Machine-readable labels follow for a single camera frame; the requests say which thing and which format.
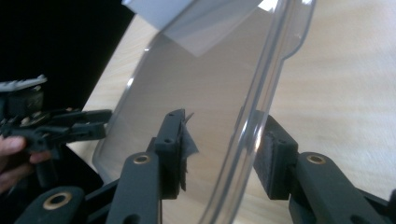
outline clear plastic shield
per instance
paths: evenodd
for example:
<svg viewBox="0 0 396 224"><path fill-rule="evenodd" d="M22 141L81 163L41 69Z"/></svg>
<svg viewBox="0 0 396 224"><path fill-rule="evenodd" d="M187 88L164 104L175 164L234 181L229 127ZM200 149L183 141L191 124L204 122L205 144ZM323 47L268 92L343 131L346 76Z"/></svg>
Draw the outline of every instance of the clear plastic shield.
<svg viewBox="0 0 396 224"><path fill-rule="evenodd" d="M124 160L147 149L164 116L184 108L194 113L187 127L199 153L188 158L187 191L163 202L164 222L230 223L282 63L303 43L313 6L194 1L157 34L132 75L94 153L102 178L117 179Z"/></svg>

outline clamp jaw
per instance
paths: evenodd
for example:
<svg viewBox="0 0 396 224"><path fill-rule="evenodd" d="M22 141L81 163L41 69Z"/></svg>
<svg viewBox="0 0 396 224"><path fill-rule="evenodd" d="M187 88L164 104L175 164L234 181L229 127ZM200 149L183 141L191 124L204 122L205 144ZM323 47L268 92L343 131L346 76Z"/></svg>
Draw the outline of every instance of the clamp jaw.
<svg viewBox="0 0 396 224"><path fill-rule="evenodd" d="M61 146L104 138L105 123L112 114L110 110L41 112L44 93L38 85L46 81L40 76L0 83L0 134L3 137L23 136L27 153L51 152L51 160L36 165L42 188L49 188L58 180L52 160L62 158Z"/></svg>

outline black bracket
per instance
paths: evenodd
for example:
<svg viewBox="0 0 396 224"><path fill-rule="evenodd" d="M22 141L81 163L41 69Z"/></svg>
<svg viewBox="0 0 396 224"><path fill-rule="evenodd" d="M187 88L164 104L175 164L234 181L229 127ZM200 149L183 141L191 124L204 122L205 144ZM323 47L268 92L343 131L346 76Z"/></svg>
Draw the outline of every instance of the black bracket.
<svg viewBox="0 0 396 224"><path fill-rule="evenodd" d="M356 189L328 157L305 152L269 117L254 162L272 200L290 199L294 223L396 223L395 190L389 202Z"/></svg>
<svg viewBox="0 0 396 224"><path fill-rule="evenodd" d="M185 123L183 109L167 114L147 151L125 161L119 180L84 200L73 188L53 189L31 203L17 223L162 223L162 200L176 199L180 187L185 189L187 157L197 151ZM60 193L71 198L51 200ZM46 200L57 208L45 209Z"/></svg>

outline metal part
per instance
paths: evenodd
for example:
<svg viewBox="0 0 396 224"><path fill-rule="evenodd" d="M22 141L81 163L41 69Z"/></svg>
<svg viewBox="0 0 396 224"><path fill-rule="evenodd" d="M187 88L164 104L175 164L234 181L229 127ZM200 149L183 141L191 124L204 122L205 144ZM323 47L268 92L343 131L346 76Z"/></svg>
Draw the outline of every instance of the metal part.
<svg viewBox="0 0 396 224"><path fill-rule="evenodd" d="M72 200L73 196L68 191L62 191L50 196L46 201L43 203L43 208L47 210L54 210L58 209L65 204L69 203Z"/></svg>

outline wooden surface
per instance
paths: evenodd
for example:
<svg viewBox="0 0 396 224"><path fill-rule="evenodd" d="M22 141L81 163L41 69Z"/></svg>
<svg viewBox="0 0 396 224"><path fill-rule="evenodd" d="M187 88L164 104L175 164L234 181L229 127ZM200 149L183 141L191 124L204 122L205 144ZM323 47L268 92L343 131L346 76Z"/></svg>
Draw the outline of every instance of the wooden surface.
<svg viewBox="0 0 396 224"><path fill-rule="evenodd" d="M115 108L155 33L134 19L86 109ZM318 1L303 47L284 64L270 113L300 151L327 155L356 187L384 199L396 189L395 35L391 0ZM72 147L90 161L90 146ZM252 173L235 223L291 223L288 204L269 201Z"/></svg>

